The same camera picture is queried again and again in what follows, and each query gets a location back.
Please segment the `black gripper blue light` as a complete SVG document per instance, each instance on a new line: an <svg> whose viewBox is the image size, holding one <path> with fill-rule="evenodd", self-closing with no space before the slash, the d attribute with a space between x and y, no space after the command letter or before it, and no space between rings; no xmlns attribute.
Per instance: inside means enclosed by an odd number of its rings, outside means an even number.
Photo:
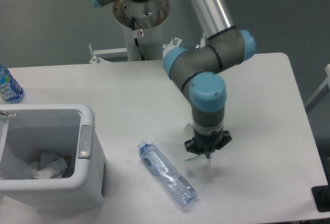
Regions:
<svg viewBox="0 0 330 224"><path fill-rule="evenodd" d="M209 153L220 150L232 141L228 130L213 131L210 135L204 135L194 130L194 137L185 141L185 148L188 152L204 155L209 159Z"/></svg>

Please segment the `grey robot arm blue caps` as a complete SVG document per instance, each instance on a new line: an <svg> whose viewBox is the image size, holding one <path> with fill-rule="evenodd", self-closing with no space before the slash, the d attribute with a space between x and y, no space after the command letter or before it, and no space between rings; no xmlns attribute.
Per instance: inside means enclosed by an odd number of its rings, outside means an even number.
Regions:
<svg viewBox="0 0 330 224"><path fill-rule="evenodd" d="M238 30L224 0L190 0L206 36L196 50L164 47L160 27L168 18L168 0L90 0L96 7L113 5L124 30L129 61L161 60L168 77L191 104L193 138L188 152L210 157L231 141L224 130L226 88L220 73L253 57L256 43Z"/></svg>

